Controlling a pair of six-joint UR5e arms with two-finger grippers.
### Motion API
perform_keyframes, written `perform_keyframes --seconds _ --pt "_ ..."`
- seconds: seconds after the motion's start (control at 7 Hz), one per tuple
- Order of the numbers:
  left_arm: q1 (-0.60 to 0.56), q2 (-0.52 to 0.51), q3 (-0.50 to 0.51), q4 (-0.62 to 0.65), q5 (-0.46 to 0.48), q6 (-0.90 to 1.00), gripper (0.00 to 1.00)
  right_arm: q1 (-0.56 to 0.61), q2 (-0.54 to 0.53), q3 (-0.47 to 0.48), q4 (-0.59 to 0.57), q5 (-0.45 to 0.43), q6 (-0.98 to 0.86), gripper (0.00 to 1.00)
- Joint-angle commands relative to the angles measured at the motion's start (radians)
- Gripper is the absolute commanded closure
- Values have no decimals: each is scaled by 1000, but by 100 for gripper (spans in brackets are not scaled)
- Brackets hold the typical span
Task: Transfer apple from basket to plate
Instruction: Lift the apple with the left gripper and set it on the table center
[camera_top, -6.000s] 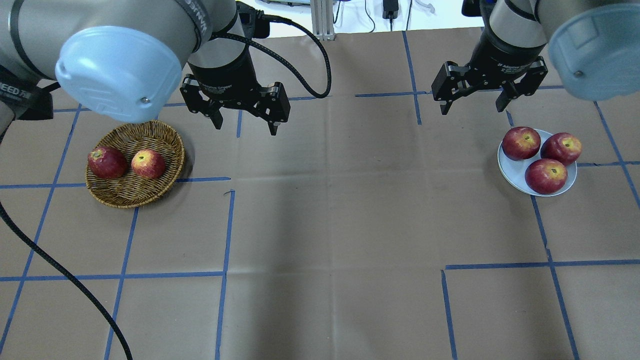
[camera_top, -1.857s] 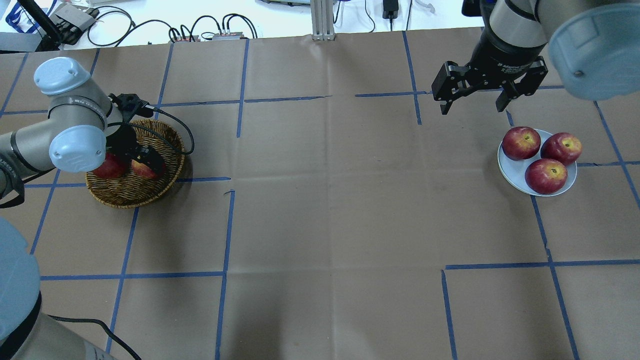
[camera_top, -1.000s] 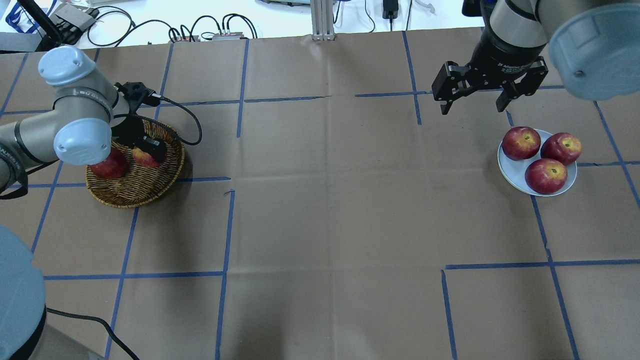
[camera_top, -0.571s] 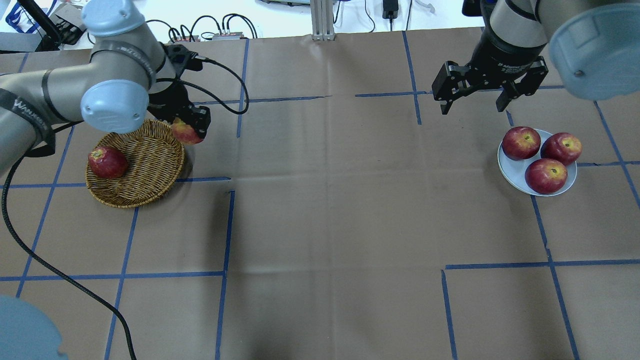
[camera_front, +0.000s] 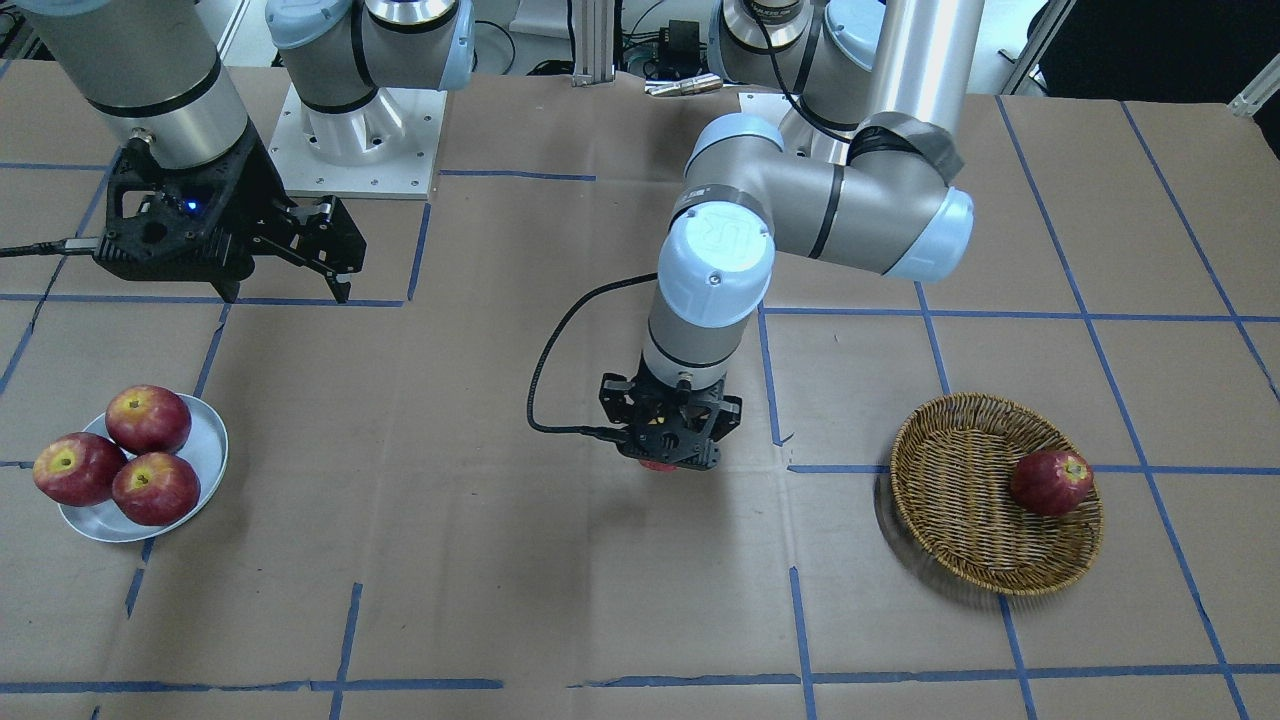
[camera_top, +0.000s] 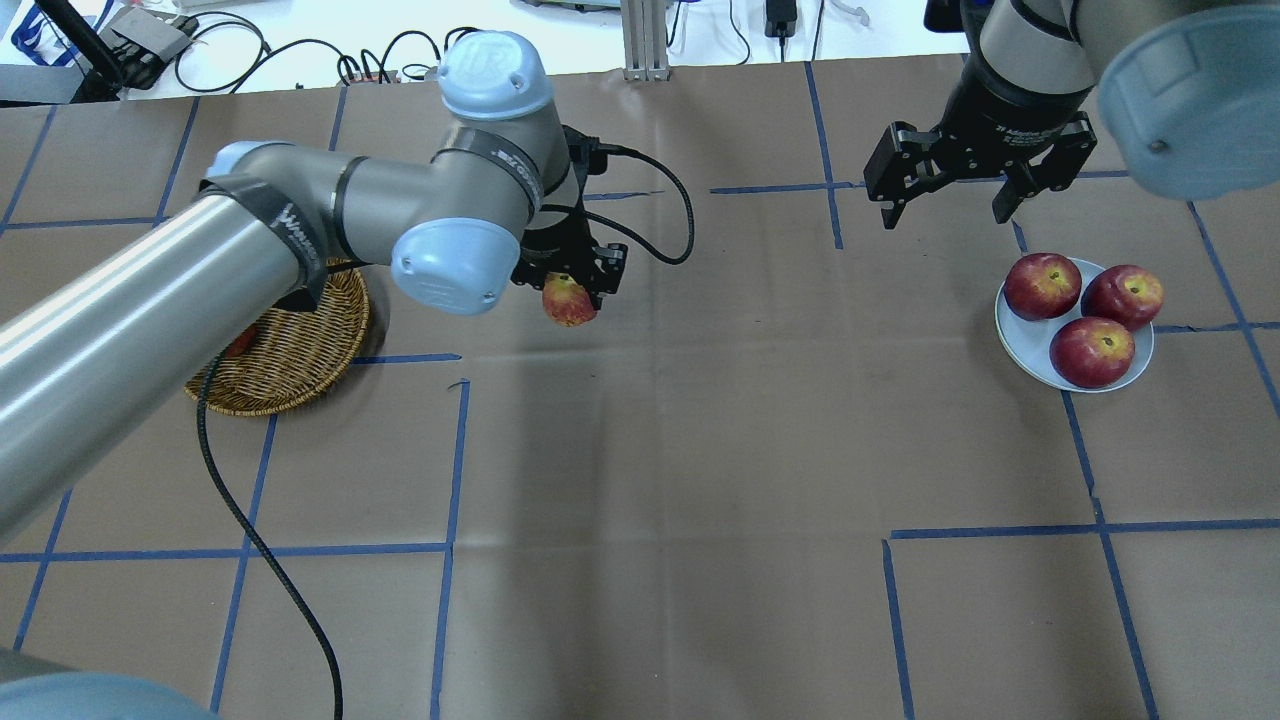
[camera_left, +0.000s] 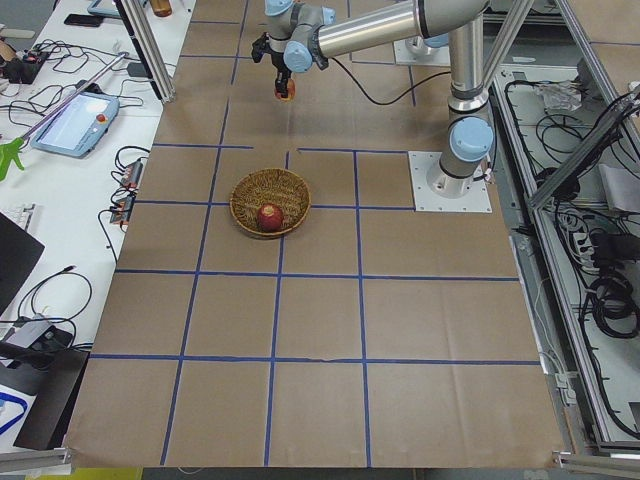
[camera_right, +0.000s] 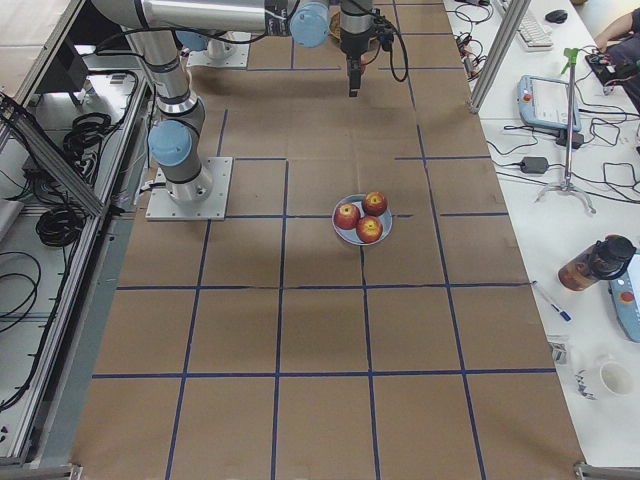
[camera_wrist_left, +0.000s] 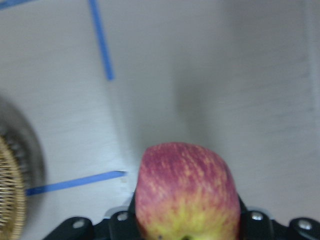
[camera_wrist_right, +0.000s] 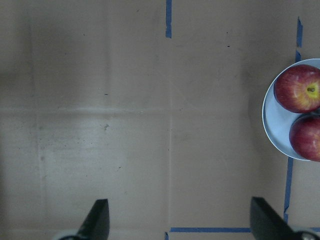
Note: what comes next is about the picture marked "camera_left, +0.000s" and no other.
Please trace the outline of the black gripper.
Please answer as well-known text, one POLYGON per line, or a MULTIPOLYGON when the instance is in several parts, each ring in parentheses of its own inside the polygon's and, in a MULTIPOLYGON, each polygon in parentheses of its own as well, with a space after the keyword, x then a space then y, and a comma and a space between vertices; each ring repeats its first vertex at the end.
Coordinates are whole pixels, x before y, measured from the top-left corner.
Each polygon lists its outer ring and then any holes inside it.
POLYGON ((274 95, 277 98, 292 99, 292 71, 284 62, 284 53, 275 49, 276 41, 271 40, 267 32, 252 43, 251 58, 254 63, 260 63, 265 55, 270 57, 271 64, 276 69, 274 81, 274 95))

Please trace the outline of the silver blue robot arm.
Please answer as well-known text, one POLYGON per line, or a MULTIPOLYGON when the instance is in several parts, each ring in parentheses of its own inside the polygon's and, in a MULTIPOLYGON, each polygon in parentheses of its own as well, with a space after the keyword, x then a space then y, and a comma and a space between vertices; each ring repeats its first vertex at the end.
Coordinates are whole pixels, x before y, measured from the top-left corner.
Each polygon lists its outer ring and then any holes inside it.
POLYGON ((340 57, 381 45, 447 41, 450 55, 450 124, 437 167, 447 180, 467 181, 487 157, 495 133, 486 114, 483 79, 485 1, 401 1, 339 21, 334 10, 302 1, 268 1, 265 32, 252 44, 251 57, 269 57, 276 70, 275 94, 290 100, 293 77, 321 70, 340 57))

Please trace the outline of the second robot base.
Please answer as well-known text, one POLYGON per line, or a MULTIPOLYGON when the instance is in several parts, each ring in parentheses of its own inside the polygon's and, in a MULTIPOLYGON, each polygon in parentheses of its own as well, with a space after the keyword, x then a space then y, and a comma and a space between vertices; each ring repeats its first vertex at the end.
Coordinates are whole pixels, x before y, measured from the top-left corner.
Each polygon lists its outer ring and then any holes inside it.
POLYGON ((449 35, 424 39, 420 36, 394 42, 397 65, 449 67, 449 35))

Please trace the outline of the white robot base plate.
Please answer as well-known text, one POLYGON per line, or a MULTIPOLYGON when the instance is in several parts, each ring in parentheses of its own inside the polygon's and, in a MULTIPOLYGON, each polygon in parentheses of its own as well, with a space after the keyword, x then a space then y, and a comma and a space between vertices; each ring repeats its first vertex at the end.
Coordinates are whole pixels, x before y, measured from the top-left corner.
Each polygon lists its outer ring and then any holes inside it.
POLYGON ((456 179, 441 169, 440 157, 440 152, 408 152, 415 211, 491 214, 490 196, 481 167, 466 179, 456 179))

